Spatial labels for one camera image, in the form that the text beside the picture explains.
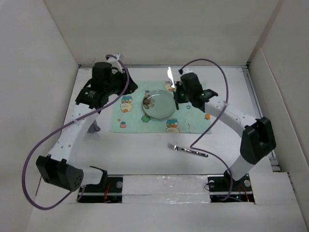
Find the green floral plate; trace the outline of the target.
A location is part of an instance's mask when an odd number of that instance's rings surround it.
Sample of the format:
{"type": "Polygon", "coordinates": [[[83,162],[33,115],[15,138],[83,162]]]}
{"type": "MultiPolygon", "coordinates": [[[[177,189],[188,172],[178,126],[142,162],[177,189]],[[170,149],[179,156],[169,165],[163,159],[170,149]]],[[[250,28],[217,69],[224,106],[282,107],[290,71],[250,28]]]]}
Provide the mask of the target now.
{"type": "Polygon", "coordinates": [[[150,117],[164,119],[176,110],[173,94],[165,90],[150,91],[142,100],[142,108],[150,117]]]}

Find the steel table fork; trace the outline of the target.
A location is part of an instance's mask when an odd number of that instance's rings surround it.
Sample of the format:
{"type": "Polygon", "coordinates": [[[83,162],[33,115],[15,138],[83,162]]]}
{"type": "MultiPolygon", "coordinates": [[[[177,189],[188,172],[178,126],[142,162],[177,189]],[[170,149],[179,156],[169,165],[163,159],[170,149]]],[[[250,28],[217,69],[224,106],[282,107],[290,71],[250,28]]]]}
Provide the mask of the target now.
{"type": "Polygon", "coordinates": [[[188,149],[188,148],[182,148],[182,147],[179,147],[177,145],[170,144],[170,143],[167,144],[167,148],[174,150],[174,151],[184,152],[184,153],[192,154],[192,155],[199,156],[199,157],[207,158],[209,156],[205,153],[193,151],[193,150],[188,149]]]}

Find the steel table knife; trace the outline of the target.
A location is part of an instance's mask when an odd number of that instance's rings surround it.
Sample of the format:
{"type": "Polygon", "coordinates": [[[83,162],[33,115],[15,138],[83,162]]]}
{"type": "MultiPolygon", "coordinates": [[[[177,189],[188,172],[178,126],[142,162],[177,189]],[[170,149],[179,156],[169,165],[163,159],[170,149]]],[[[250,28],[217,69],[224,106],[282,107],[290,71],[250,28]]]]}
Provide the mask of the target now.
{"type": "Polygon", "coordinates": [[[168,79],[169,79],[170,87],[171,87],[172,90],[174,90],[175,84],[174,84],[174,78],[173,78],[171,67],[168,67],[167,76],[168,76],[168,79]]]}

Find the green cartoon print cloth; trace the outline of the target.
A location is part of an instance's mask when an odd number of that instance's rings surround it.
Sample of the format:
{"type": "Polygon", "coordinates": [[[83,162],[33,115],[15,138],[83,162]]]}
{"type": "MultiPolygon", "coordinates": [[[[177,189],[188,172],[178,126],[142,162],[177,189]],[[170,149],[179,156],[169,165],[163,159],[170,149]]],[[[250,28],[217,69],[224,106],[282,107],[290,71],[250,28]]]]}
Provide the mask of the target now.
{"type": "Polygon", "coordinates": [[[119,133],[194,133],[202,134],[211,124],[211,116],[192,106],[180,104],[179,110],[164,119],[147,115],[142,108],[143,98],[153,90],[173,94],[169,81],[138,81],[132,94],[121,97],[112,108],[111,132],[119,133]]]}

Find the purple ceramic mug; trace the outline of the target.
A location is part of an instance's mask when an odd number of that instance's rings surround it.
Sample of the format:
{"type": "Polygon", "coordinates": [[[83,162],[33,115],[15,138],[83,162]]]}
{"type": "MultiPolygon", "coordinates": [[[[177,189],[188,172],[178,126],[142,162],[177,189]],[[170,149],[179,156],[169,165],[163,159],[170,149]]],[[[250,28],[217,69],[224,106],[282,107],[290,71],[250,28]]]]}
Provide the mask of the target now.
{"type": "Polygon", "coordinates": [[[89,129],[88,129],[88,133],[96,133],[99,132],[101,130],[101,128],[98,126],[97,121],[94,120],[93,123],[90,125],[89,129]]]}

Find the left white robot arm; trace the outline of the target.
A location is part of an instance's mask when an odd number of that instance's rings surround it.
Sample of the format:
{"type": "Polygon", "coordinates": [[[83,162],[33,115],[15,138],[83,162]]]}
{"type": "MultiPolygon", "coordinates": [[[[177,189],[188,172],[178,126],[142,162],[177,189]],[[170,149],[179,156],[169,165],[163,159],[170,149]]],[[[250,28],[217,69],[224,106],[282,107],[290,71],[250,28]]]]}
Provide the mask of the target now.
{"type": "Polygon", "coordinates": [[[76,191],[80,186],[91,185],[96,191],[104,191],[107,179],[104,171],[90,167],[89,170],[75,166],[77,151],[102,110],[111,105],[109,97],[131,94],[138,86],[128,70],[117,61],[97,62],[92,77],[80,90],[69,123],[61,129],[56,144],[46,156],[38,156],[36,166],[43,180],[56,187],[76,191]]]}

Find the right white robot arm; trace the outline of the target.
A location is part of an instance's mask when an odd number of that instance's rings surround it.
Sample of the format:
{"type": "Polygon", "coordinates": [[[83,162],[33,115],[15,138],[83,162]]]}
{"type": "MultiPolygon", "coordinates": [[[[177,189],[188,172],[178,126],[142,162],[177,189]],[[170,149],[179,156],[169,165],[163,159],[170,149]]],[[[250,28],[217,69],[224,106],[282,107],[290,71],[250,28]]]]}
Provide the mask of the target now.
{"type": "Polygon", "coordinates": [[[175,83],[174,99],[177,104],[189,102],[193,107],[216,117],[240,136],[240,155],[223,178],[224,187],[228,190],[239,187],[241,179],[277,146],[268,118],[248,115],[228,104],[215,91],[203,89],[193,72],[182,75],[180,81],[175,83]]]}

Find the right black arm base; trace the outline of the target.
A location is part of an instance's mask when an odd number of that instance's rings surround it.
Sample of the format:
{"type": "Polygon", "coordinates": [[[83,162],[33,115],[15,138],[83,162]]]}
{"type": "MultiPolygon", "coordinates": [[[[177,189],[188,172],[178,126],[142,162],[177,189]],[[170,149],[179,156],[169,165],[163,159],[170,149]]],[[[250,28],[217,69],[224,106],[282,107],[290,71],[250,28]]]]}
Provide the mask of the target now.
{"type": "Polygon", "coordinates": [[[204,189],[210,194],[211,203],[254,203],[253,189],[249,175],[233,181],[224,175],[208,175],[204,189]]]}

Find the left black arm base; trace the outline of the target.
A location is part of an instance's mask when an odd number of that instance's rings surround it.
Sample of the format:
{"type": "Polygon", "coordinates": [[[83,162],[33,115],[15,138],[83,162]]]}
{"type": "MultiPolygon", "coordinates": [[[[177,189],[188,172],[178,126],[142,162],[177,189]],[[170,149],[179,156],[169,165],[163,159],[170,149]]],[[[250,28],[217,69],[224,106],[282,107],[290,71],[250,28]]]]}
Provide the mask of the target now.
{"type": "Polygon", "coordinates": [[[103,186],[88,185],[80,188],[77,196],[79,203],[122,203],[123,176],[109,175],[103,186]]]}

